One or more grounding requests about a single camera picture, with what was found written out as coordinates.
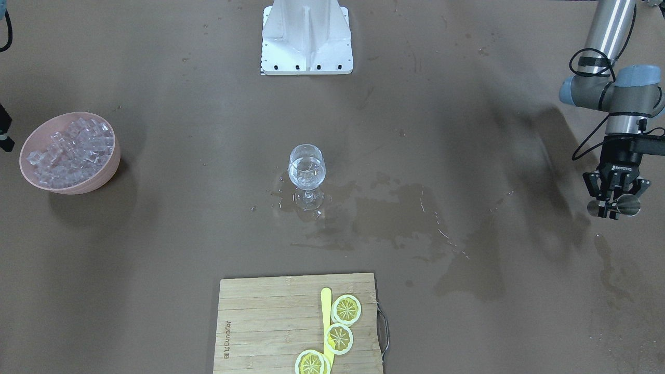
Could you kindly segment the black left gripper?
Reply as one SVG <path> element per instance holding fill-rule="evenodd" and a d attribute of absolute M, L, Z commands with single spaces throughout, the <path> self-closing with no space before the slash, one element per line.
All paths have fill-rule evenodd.
<path fill-rule="evenodd" d="M 582 174 L 584 184 L 592 198 L 587 204 L 587 211 L 593 217 L 606 218 L 606 193 L 614 193 L 614 199 L 623 194 L 632 194 L 639 199 L 650 187 L 650 180 L 640 178 L 639 167 L 642 154 L 629 152 L 629 140 L 634 135 L 606 135 L 601 146 L 598 172 Z M 613 220 L 620 216 L 613 215 Z"/>

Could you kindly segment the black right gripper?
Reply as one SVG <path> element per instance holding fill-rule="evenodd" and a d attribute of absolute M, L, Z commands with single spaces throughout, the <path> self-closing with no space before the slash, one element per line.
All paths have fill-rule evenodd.
<path fill-rule="evenodd" d="M 12 118 L 7 113 L 6 109 L 2 104 L 0 106 L 0 115 L 1 115 L 1 120 L 0 120 L 1 149 L 2 151 L 5 152 L 11 152 L 15 146 L 14 140 L 8 135 L 10 124 L 12 123 Z"/>

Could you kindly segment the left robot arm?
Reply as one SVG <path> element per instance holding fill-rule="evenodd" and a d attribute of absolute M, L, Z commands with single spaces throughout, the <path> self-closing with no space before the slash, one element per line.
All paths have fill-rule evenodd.
<path fill-rule="evenodd" d="M 648 130 L 648 122 L 663 114 L 661 70 L 650 64 L 634 64 L 620 70 L 615 65 L 634 28 L 636 1 L 600 1 L 584 47 L 568 62 L 572 76 L 559 90 L 561 102 L 605 113 L 599 127 L 601 142 L 584 148 L 581 143 L 572 159 L 600 150 L 598 166 L 583 175 L 592 200 L 592 216 L 617 220 L 641 211 L 640 196 L 650 180 L 640 176 L 644 155 L 664 154 L 663 135 Z"/>

